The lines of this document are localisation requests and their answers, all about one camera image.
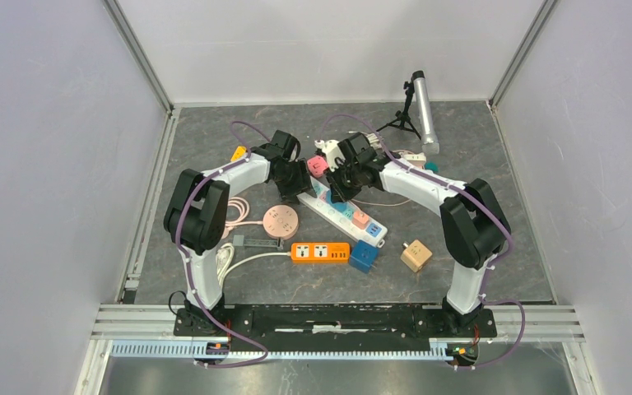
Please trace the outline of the blue cube socket adapter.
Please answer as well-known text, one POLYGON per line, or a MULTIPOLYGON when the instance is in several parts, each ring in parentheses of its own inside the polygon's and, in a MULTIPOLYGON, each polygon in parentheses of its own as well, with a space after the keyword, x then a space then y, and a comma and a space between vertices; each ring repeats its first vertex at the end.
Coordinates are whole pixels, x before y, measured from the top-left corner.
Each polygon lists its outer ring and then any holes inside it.
POLYGON ((368 274, 378 255, 379 249, 377 247, 368 244, 364 240, 359 240, 351 250, 348 263, 356 270, 368 274))

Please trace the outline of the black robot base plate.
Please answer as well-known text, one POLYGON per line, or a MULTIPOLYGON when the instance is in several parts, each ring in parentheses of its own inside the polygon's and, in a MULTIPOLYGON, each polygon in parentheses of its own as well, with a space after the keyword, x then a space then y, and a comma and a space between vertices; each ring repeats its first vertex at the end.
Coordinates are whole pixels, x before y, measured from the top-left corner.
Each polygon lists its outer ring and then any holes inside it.
POLYGON ((269 351, 425 351, 431 339, 494 338, 490 309, 469 318, 425 304, 233 304, 208 318, 187 303, 174 311, 177 337, 221 337, 221 349, 269 351))

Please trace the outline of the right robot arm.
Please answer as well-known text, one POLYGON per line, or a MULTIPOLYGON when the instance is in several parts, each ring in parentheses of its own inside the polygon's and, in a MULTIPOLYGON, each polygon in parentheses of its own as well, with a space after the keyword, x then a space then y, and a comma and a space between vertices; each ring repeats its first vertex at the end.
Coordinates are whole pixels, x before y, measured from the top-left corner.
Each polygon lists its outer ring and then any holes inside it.
POLYGON ((384 148, 375 149, 362 133, 336 140, 317 140, 327 164, 332 200, 347 202, 363 188, 401 195, 437 215, 446 248, 455 262, 443 299, 444 329, 462 336, 476 323, 488 264, 511 245, 511 229, 490 185, 447 179, 423 170, 384 148))

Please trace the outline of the pink round power socket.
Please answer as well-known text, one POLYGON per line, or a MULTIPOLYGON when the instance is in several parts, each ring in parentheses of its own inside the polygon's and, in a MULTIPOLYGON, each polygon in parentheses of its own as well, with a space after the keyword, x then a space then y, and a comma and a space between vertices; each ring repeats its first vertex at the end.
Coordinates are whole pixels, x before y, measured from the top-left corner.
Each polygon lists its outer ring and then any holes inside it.
POLYGON ((273 239, 291 239, 299 229, 296 210, 287 205, 276 205, 266 211, 262 219, 263 229, 273 239))

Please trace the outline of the long white power strip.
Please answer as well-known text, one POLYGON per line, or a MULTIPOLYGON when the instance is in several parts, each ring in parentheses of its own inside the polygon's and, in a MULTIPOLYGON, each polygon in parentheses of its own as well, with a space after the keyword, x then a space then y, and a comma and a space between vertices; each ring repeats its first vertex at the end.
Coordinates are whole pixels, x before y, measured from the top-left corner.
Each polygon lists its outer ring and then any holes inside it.
POLYGON ((369 225, 365 230, 359 229, 352 223, 352 216, 355 211, 364 211, 354 203, 348 202, 352 214, 341 214, 331 206, 333 202, 331 199, 331 189, 315 178, 312 178, 312 181, 317 197, 310 197, 306 193, 300 194, 298 200, 302 205, 315 212, 327 223, 333 225, 354 241, 364 240, 377 248, 382 248, 385 245, 385 237, 388 234, 388 228, 386 226, 367 214, 369 216, 369 225))

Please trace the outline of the light blue cube adapter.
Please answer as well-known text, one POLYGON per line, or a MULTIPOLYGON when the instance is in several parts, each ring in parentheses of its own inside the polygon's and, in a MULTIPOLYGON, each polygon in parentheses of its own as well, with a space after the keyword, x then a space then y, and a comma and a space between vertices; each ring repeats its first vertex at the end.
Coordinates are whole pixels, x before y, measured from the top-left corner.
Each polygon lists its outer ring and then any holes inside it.
POLYGON ((332 202, 331 206, 343 215, 352 214, 352 210, 348 202, 332 202))

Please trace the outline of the salmon small cube adapter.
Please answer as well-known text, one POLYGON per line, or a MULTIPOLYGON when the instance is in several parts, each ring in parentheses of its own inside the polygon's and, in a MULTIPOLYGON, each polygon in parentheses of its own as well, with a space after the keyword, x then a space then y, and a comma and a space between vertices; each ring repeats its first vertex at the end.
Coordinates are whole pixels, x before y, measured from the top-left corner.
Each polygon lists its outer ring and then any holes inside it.
POLYGON ((352 216, 352 223, 361 230, 365 230, 369 225, 369 216, 362 211, 355 211, 352 216))

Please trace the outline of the yellow cube socket adapter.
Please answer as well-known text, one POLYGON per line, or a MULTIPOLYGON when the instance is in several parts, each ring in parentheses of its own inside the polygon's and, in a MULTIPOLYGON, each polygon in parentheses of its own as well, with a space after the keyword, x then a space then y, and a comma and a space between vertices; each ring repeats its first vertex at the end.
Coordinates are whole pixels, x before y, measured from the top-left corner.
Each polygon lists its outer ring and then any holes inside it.
POLYGON ((237 146, 232 157, 230 158, 231 162, 240 160, 241 158, 244 158, 247 155, 247 148, 245 146, 237 146))

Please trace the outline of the small white power strip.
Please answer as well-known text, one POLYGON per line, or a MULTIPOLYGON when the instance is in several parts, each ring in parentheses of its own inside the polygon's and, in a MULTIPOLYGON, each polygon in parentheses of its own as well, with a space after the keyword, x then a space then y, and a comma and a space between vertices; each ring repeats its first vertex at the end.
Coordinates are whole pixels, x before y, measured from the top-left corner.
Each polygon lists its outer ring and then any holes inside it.
POLYGON ((424 169, 427 163, 427 158, 423 154, 402 153, 401 159, 419 169, 424 169))

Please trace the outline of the pink plug adapter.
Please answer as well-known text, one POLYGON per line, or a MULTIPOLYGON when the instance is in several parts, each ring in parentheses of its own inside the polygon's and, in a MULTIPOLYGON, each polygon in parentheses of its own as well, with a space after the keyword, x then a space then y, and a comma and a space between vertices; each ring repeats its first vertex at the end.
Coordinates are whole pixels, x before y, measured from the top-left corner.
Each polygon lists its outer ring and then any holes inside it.
POLYGON ((313 156, 307 160, 307 167, 311 175, 315 178, 323 177, 329 166, 322 156, 313 156))

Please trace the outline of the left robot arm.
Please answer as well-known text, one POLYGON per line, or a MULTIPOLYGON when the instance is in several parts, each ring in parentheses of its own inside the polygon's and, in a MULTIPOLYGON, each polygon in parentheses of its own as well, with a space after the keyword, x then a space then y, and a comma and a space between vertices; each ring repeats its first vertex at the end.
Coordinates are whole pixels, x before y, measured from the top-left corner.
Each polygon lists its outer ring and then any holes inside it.
POLYGON ((239 159, 213 170, 184 170, 164 216, 164 229, 183 259, 188 299, 199 309, 194 324, 206 335, 225 326, 217 308, 223 290, 216 252, 224 234, 229 200, 257 184, 275 184, 282 202, 297 203, 313 190, 306 160, 299 158, 297 137, 277 130, 269 142, 249 149, 239 159))

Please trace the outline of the beige dragon cube adapter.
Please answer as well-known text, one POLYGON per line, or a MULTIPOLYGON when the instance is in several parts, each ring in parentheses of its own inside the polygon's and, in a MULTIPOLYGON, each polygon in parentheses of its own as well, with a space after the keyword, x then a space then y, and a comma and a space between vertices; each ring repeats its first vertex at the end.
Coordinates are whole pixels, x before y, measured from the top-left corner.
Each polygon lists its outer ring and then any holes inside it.
POLYGON ((418 273, 432 258, 432 251, 418 239, 403 244, 400 259, 414 273, 418 273))

